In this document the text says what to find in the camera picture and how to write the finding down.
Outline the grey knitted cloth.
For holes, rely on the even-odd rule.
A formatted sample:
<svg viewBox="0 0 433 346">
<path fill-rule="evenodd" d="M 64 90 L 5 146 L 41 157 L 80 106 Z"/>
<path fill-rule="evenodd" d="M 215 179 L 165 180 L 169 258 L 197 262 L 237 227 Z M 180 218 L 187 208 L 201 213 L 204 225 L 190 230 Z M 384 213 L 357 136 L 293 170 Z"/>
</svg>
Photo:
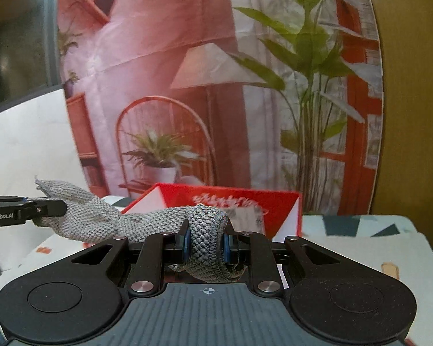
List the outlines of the grey knitted cloth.
<svg viewBox="0 0 433 346">
<path fill-rule="evenodd" d="M 165 208 L 144 214 L 122 214 L 96 195 L 61 180 L 36 180 L 37 188 L 51 200 L 67 205 L 65 216 L 43 217 L 34 220 L 39 227 L 49 227 L 70 240 L 97 244 L 115 235 L 139 243 L 150 235 L 179 231 L 189 222 L 191 251 L 186 263 L 174 265 L 196 279 L 207 283 L 231 283 L 245 272 L 242 264 L 223 260 L 221 238 L 230 219 L 227 214 L 207 205 Z"/>
</svg>

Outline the printed room backdrop cloth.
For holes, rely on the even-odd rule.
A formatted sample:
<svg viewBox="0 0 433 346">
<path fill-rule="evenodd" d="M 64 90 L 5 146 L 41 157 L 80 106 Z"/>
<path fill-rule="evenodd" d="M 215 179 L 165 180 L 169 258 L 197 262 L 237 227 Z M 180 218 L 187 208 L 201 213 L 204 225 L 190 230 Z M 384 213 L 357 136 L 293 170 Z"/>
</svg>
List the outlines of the printed room backdrop cloth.
<svg viewBox="0 0 433 346">
<path fill-rule="evenodd" d="M 383 74 L 371 0 L 58 0 L 58 50 L 96 195 L 153 184 L 370 210 Z"/>
</svg>

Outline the red strawberry cardboard box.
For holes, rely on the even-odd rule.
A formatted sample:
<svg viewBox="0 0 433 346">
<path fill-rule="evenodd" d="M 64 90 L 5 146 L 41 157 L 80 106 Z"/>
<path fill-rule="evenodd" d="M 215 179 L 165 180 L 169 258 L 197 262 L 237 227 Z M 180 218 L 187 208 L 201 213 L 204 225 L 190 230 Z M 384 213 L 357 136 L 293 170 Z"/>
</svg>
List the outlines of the red strawberry cardboard box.
<svg viewBox="0 0 433 346">
<path fill-rule="evenodd" d="M 123 211 L 150 213 L 199 204 L 226 212 L 237 231 L 262 233 L 279 242 L 302 234 L 302 195 L 297 192 L 155 184 Z"/>
</svg>

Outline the patterned tablecloth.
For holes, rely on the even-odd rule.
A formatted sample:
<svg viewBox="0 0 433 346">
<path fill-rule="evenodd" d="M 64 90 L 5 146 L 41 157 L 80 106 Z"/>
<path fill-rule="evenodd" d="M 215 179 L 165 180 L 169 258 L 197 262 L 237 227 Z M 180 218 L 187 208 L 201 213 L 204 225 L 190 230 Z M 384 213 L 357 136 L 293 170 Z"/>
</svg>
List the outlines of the patterned tablecloth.
<svg viewBox="0 0 433 346">
<path fill-rule="evenodd" d="M 302 235 L 405 283 L 418 309 L 408 338 L 433 345 L 433 251 L 403 216 L 304 216 Z M 33 224 L 0 228 L 0 290 L 25 273 L 88 247 Z"/>
</svg>

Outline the dark window frame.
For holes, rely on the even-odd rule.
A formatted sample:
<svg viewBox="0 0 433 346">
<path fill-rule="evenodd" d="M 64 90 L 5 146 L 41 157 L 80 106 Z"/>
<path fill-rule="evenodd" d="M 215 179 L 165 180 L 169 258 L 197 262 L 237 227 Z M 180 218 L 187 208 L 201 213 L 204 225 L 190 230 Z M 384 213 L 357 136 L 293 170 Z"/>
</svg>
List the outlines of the dark window frame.
<svg viewBox="0 0 433 346">
<path fill-rule="evenodd" d="M 0 0 L 0 112 L 62 87 L 58 0 Z"/>
</svg>

